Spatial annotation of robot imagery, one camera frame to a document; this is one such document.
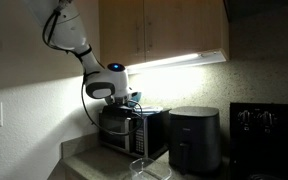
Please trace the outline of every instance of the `black air fryer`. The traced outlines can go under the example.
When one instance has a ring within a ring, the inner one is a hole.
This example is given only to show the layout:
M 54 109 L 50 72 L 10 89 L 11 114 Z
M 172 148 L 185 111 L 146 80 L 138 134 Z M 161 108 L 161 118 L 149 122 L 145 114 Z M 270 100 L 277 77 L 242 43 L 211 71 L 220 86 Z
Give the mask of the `black air fryer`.
M 221 164 L 219 110 L 184 106 L 170 111 L 169 163 L 187 171 L 212 174 Z

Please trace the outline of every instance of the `stove knob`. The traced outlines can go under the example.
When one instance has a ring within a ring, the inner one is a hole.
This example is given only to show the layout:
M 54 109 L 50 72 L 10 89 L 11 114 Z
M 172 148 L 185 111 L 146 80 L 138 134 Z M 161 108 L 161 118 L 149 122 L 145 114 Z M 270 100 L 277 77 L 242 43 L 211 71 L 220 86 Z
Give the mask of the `stove knob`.
M 251 120 L 251 113 L 247 110 L 240 112 L 238 114 L 238 119 L 241 122 L 241 124 L 249 124 Z
M 261 115 L 261 119 L 264 126 L 273 126 L 274 115 L 272 113 L 265 111 Z

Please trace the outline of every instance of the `backsplash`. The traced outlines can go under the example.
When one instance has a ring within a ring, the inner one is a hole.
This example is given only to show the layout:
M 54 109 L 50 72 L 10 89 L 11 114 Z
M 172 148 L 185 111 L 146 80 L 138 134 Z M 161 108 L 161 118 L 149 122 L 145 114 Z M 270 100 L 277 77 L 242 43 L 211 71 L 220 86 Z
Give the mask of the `backsplash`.
M 230 102 L 288 103 L 288 6 L 230 24 L 228 62 L 132 75 L 141 105 L 220 109 L 228 153 Z

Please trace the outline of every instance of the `microwave door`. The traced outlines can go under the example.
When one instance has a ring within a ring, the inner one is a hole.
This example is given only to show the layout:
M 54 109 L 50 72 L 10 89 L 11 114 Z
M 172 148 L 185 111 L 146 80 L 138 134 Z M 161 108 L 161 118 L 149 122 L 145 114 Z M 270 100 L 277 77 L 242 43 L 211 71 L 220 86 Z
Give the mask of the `microwave door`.
M 130 129 L 130 122 L 131 122 L 131 118 L 126 118 L 125 121 L 124 121 L 124 132 L 129 132 L 131 129 Z M 130 151 L 130 136 L 127 135 L 127 136 L 124 136 L 125 138 L 125 150 L 127 152 L 131 152 Z
M 126 117 L 116 117 L 106 114 L 100 114 L 99 124 L 109 131 L 124 133 L 126 132 L 125 126 L 128 123 L 127 121 L 128 120 Z M 101 142 L 106 143 L 107 145 L 110 145 L 112 147 L 120 148 L 121 150 L 125 150 L 126 145 L 128 144 L 126 141 L 127 136 L 111 135 L 101 130 L 99 132 L 99 136 Z

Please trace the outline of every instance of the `kitchen counter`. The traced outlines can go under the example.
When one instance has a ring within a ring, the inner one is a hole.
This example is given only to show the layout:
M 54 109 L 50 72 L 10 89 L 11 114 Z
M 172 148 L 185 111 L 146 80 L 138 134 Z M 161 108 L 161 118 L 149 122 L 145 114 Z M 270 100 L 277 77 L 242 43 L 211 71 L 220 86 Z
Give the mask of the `kitchen counter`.
M 81 180 L 129 180 L 131 173 L 129 164 L 137 158 L 121 152 L 98 146 L 76 155 L 63 158 L 61 164 Z M 219 174 L 215 177 L 200 177 L 193 174 L 181 175 L 168 163 L 168 152 L 160 156 L 157 162 L 172 169 L 170 180 L 226 180 L 228 159 L 223 158 Z

